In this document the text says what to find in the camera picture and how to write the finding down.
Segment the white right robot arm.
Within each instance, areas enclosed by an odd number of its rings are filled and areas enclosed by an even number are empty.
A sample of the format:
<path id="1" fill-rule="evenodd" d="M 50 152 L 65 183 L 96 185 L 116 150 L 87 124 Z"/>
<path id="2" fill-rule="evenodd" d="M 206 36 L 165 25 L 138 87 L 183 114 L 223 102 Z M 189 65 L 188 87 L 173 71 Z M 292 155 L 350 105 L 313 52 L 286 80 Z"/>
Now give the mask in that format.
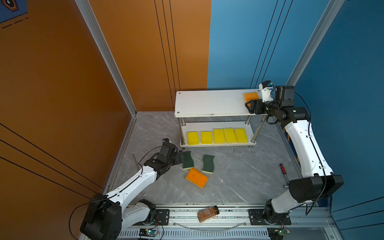
<path id="1" fill-rule="evenodd" d="M 309 108 L 295 105 L 295 87 L 275 87 L 266 81 L 259 85 L 258 91 L 261 98 L 246 101 L 246 108 L 250 114 L 263 115 L 261 124 L 275 118 L 299 163 L 302 177 L 289 181 L 288 189 L 268 200 L 263 210 L 249 210 L 250 220 L 253 225 L 290 224 L 292 210 L 305 205 L 308 214 L 319 200 L 331 197 L 344 184 L 344 179 L 334 173 L 322 154 Z"/>

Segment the yellow sponge stack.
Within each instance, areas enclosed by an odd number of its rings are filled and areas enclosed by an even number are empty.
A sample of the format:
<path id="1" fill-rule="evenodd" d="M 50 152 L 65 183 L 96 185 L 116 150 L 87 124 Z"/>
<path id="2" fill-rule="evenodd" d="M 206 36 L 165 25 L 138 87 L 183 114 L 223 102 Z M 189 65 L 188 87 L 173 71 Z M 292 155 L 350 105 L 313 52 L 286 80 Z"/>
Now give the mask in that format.
<path id="1" fill-rule="evenodd" d="M 213 143 L 213 133 L 211 131 L 202 131 L 201 143 L 202 145 L 211 145 Z"/>

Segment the orange sponge stack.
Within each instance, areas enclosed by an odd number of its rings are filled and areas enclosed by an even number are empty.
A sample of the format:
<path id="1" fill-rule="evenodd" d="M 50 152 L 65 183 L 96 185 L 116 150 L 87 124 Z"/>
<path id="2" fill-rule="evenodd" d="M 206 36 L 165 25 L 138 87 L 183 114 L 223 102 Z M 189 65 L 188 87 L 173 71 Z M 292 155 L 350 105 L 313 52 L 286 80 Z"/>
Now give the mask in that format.
<path id="1" fill-rule="evenodd" d="M 253 93 L 245 93 L 244 94 L 245 103 L 249 102 L 250 100 L 258 100 L 259 94 L 257 92 Z"/>

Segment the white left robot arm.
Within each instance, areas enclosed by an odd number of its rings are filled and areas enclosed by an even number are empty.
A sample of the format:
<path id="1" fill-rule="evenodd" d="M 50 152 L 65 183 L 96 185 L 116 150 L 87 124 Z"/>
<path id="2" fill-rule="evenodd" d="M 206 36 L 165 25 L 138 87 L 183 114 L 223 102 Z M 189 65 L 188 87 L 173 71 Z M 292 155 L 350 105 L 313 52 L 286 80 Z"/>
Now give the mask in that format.
<path id="1" fill-rule="evenodd" d="M 86 203 L 88 208 L 80 226 L 82 234 L 91 240 L 115 240 L 123 228 L 155 222 L 155 204 L 145 199 L 133 206 L 130 203 L 172 166 L 185 161 L 184 152 L 168 138 L 162 140 L 159 149 L 125 183 L 105 195 L 97 193 Z"/>

